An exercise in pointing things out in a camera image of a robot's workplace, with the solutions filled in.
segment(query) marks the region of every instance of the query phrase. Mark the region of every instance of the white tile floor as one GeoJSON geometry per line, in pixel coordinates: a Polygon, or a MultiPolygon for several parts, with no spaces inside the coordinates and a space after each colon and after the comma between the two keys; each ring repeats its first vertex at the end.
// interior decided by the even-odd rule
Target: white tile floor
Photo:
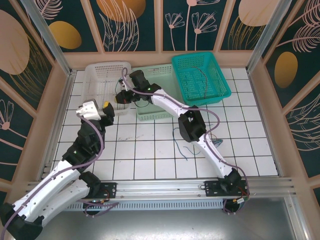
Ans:
{"type": "MultiPolygon", "coordinates": [[[[205,106],[221,120],[212,135],[213,138],[223,139],[217,149],[227,162],[242,167],[249,177],[277,176],[246,70],[224,68],[222,72],[232,95],[205,106]]],[[[53,166],[76,139],[80,129],[75,110],[81,104],[83,77],[84,72],[78,71],[53,166]]],[[[208,127],[217,122],[211,114],[201,114],[208,127]]],[[[141,122],[137,120],[136,109],[132,108],[127,115],[116,117],[113,126],[106,128],[105,150],[89,169],[103,181],[216,177],[211,163],[202,153],[197,154],[199,151],[192,144],[182,140],[178,129],[174,131],[177,144],[174,142],[173,129],[177,127],[177,118],[141,122]]]]}

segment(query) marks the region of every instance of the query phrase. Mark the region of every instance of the basket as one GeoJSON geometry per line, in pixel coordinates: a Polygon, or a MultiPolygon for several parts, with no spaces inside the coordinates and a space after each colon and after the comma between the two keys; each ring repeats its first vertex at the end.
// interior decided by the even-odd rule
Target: basket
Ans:
{"type": "Polygon", "coordinates": [[[174,56],[172,65],[187,105],[214,104],[230,97],[231,90],[211,52],[174,56]]]}
{"type": "Polygon", "coordinates": [[[95,99],[99,109],[103,108],[106,101],[111,103],[116,115],[124,115],[130,109],[130,104],[115,102],[116,94],[124,89],[117,84],[121,78],[121,70],[127,68],[131,72],[131,65],[126,61],[111,61],[90,64],[84,71],[81,101],[95,99]]]}
{"type": "MultiPolygon", "coordinates": [[[[132,69],[132,72],[136,70],[143,71],[145,78],[150,84],[158,84],[171,97],[179,102],[183,102],[172,64],[136,67],[132,69]]],[[[136,115],[140,121],[173,117],[170,113],[163,110],[163,108],[148,104],[144,100],[137,101],[136,105],[138,106],[136,108],[136,115]]]]}

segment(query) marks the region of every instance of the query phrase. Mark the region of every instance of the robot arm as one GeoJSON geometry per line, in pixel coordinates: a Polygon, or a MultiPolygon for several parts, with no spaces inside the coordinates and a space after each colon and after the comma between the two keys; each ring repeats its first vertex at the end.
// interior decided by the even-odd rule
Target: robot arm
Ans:
{"type": "MultiPolygon", "coordinates": [[[[89,100],[83,103],[77,113],[96,127],[104,144],[105,127],[114,122],[115,112],[111,104],[103,112],[98,112],[96,101],[89,100]]],[[[93,173],[84,171],[104,145],[101,146],[100,136],[86,121],[81,121],[77,134],[75,142],[46,178],[15,203],[0,206],[2,225],[8,223],[7,230],[15,239],[36,239],[43,227],[58,213],[79,199],[96,195],[100,190],[101,181],[93,173]]]]}
{"type": "Polygon", "coordinates": [[[128,104],[142,99],[163,108],[172,116],[178,118],[182,138],[196,146],[206,159],[213,163],[221,188],[226,193],[236,188],[240,183],[241,176],[235,168],[226,163],[206,134],[206,125],[198,107],[190,107],[178,102],[161,89],[159,85],[150,84],[141,70],[134,71],[129,76],[134,88],[129,87],[126,80],[121,79],[120,81],[124,81],[126,89],[129,88],[129,90],[119,92],[115,97],[116,102],[128,104]]]}

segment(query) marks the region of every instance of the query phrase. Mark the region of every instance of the white plastic basket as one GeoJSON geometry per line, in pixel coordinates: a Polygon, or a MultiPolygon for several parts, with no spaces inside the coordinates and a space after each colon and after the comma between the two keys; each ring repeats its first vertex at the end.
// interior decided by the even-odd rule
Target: white plastic basket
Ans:
{"type": "Polygon", "coordinates": [[[131,72],[131,65],[126,61],[111,61],[90,64],[84,71],[84,82],[82,85],[81,102],[95,99],[98,107],[103,108],[106,101],[111,103],[116,115],[124,115],[130,109],[130,104],[118,104],[115,102],[116,93],[124,89],[117,84],[121,78],[121,70],[128,69],[131,72]]]}

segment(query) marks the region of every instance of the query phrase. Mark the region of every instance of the golden yellow circle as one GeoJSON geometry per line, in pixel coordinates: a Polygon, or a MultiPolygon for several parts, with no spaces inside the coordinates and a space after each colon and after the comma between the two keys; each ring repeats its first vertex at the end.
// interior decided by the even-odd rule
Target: golden yellow circle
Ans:
{"type": "Polygon", "coordinates": [[[241,0],[239,18],[247,26],[259,27],[269,22],[279,0],[241,0]]]}
{"type": "Polygon", "coordinates": [[[49,25],[56,42],[65,49],[80,47],[82,40],[78,30],[65,21],[55,21],[49,25]]]}
{"type": "Polygon", "coordinates": [[[283,52],[275,63],[275,83],[282,89],[287,88],[295,79],[297,70],[298,60],[296,56],[288,51],[283,52]]]}
{"type": "Polygon", "coordinates": [[[140,17],[146,9],[146,0],[96,0],[96,3],[104,15],[117,22],[129,22],[130,9],[135,18],[140,17]]]}
{"type": "Polygon", "coordinates": [[[0,10],[0,69],[8,74],[21,74],[29,62],[28,35],[10,14],[0,10]]]}

